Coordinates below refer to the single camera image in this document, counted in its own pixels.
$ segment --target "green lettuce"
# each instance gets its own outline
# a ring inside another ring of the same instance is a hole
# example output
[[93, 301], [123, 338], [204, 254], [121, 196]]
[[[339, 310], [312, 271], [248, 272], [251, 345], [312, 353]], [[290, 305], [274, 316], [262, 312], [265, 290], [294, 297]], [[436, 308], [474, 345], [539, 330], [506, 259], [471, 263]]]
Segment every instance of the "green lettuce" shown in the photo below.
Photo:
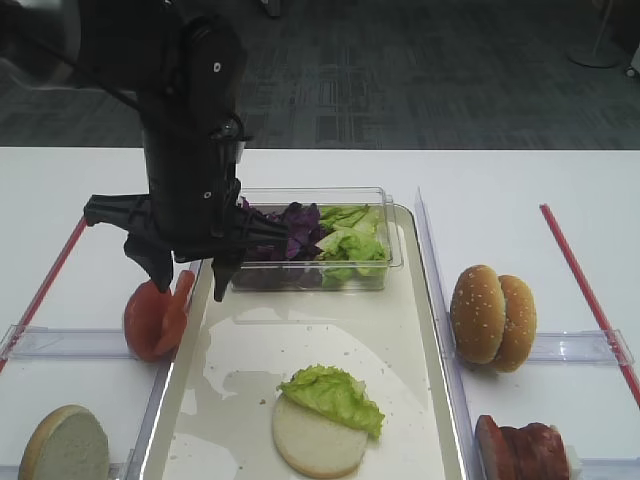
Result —
[[370, 209], [369, 205], [323, 207], [320, 210], [320, 225], [329, 231], [337, 230], [340, 227], [353, 227]]
[[347, 372], [321, 365], [299, 370], [278, 388], [290, 400], [355, 430], [379, 438], [385, 416], [366, 397], [365, 384]]
[[[331, 224], [334, 231], [316, 244], [322, 250], [318, 260], [367, 262], [387, 259], [385, 248], [376, 238], [381, 221], [379, 210], [368, 206], [333, 207], [323, 211], [320, 223], [322, 218], [328, 219], [327, 225]], [[356, 271], [365, 277], [384, 274], [381, 267], [358, 267]], [[353, 273], [352, 268], [329, 268], [324, 272], [323, 286], [339, 287]]]

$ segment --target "robotic arm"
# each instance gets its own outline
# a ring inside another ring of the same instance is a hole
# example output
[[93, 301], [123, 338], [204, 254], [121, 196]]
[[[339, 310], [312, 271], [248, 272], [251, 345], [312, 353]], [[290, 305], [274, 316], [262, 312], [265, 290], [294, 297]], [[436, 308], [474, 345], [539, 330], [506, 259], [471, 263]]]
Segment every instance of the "robotic arm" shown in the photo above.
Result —
[[237, 204], [246, 59], [233, 28], [187, 0], [0, 0], [0, 64], [16, 81], [99, 88], [140, 114], [149, 193], [93, 195], [84, 216], [127, 231], [126, 256], [160, 291], [172, 254], [212, 258], [222, 301], [248, 248], [286, 248], [286, 227]]

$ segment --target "food item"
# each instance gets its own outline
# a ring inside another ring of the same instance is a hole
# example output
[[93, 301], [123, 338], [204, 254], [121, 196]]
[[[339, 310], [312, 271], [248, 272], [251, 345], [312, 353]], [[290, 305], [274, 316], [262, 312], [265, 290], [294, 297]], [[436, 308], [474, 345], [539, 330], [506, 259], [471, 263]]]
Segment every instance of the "food item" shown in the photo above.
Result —
[[542, 423], [530, 423], [523, 427], [533, 442], [538, 460], [548, 480], [569, 480], [571, 470], [560, 434]]
[[[243, 199], [243, 208], [264, 215], [289, 228], [286, 252], [274, 247], [249, 249], [245, 262], [371, 262], [386, 260], [388, 252], [377, 238], [382, 220], [380, 210], [369, 205], [336, 206], [319, 209], [293, 202], [282, 213], [261, 213]], [[386, 272], [384, 266], [304, 268], [245, 267], [233, 277], [233, 285], [249, 290], [338, 289], [354, 278], [375, 283]]]
[[175, 295], [161, 293], [151, 281], [133, 293], [124, 312], [124, 335], [131, 351], [145, 362], [156, 362], [180, 344], [187, 328], [184, 307], [195, 282], [190, 270], [180, 272]]
[[[302, 262], [314, 260], [321, 250], [316, 243], [327, 235], [320, 225], [320, 210], [316, 204], [303, 206], [293, 202], [282, 213], [263, 214], [243, 199], [243, 208], [264, 215], [269, 220], [287, 225], [289, 239], [287, 249], [280, 252], [270, 246], [249, 249], [245, 262]], [[304, 268], [246, 268], [233, 277], [236, 287], [257, 290], [280, 290], [287, 286], [313, 288], [321, 285], [322, 275], [317, 270]]]
[[[379, 210], [362, 207], [332, 207], [323, 210], [321, 223], [331, 233], [316, 245], [322, 250], [318, 260], [371, 262], [386, 260], [387, 251], [377, 238]], [[330, 268], [325, 270], [323, 286], [341, 286], [354, 274], [364, 277], [384, 274], [381, 267]]]
[[360, 465], [367, 432], [336, 423], [281, 395], [273, 414], [273, 439], [283, 459], [313, 478], [339, 478]]
[[154, 355], [161, 357], [180, 345], [182, 335], [187, 329], [187, 314], [184, 307], [195, 280], [196, 276], [192, 271], [183, 270], [180, 272], [176, 291], [162, 318], [162, 335], [153, 350]]
[[[537, 422], [519, 429], [498, 428], [489, 415], [481, 415], [476, 438], [487, 480], [569, 480], [571, 476], [562, 437], [555, 428]], [[514, 476], [505, 465], [513, 467]]]
[[500, 427], [500, 432], [509, 446], [515, 463], [516, 476], [520, 480], [540, 480], [541, 465], [533, 441], [528, 435], [522, 435], [517, 428]]
[[456, 350], [467, 362], [513, 372], [527, 360], [537, 316], [531, 290], [519, 278], [498, 276], [486, 265], [467, 268], [450, 310]]
[[516, 480], [515, 459], [500, 429], [489, 415], [480, 415], [476, 439], [487, 480]]
[[299, 370], [278, 387], [290, 400], [325, 417], [380, 437], [384, 415], [359, 382], [344, 370], [321, 365]]
[[161, 293], [149, 280], [133, 293], [124, 311], [124, 336], [131, 351], [145, 362], [155, 362], [153, 352], [162, 336], [162, 317], [169, 308], [171, 292]]
[[94, 415], [79, 405], [50, 413], [25, 448], [18, 480], [107, 480], [109, 444]]
[[490, 267], [471, 267], [460, 275], [451, 301], [451, 322], [462, 358], [480, 365], [495, 358], [504, 335], [504, 312], [500, 281]]
[[295, 470], [338, 478], [360, 465], [367, 438], [380, 437], [384, 415], [367, 398], [364, 382], [321, 365], [281, 383], [273, 413], [276, 448]]
[[527, 361], [536, 338], [536, 307], [529, 287], [519, 278], [501, 275], [500, 286], [506, 300], [506, 324], [502, 344], [491, 366], [512, 372]]

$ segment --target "tomato slice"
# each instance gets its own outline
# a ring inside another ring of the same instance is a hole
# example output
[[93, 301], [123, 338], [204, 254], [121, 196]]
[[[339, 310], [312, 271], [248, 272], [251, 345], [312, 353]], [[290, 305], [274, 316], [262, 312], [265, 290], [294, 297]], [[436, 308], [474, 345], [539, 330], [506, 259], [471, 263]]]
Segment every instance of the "tomato slice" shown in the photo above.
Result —
[[184, 308], [195, 278], [195, 274], [190, 270], [180, 272], [175, 294], [162, 319], [162, 335], [153, 351], [155, 355], [162, 356], [180, 345], [184, 331], [187, 329], [187, 315]]
[[151, 280], [142, 283], [129, 298], [124, 311], [124, 335], [127, 345], [140, 360], [159, 360], [154, 349], [162, 337], [162, 318], [171, 298], [171, 291], [160, 292]]

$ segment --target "bread slice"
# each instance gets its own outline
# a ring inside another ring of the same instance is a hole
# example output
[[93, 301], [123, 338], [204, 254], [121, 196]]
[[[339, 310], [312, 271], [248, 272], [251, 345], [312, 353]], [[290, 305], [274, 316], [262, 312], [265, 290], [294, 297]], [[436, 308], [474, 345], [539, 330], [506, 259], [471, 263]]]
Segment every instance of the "bread slice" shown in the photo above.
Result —
[[93, 414], [79, 405], [50, 413], [24, 451], [18, 480], [107, 480], [107, 435]]
[[475, 435], [487, 480], [516, 480], [515, 459], [493, 418], [480, 415]]
[[329, 420], [285, 395], [276, 401], [272, 432], [282, 458], [313, 478], [339, 478], [353, 472], [367, 447], [367, 432]]

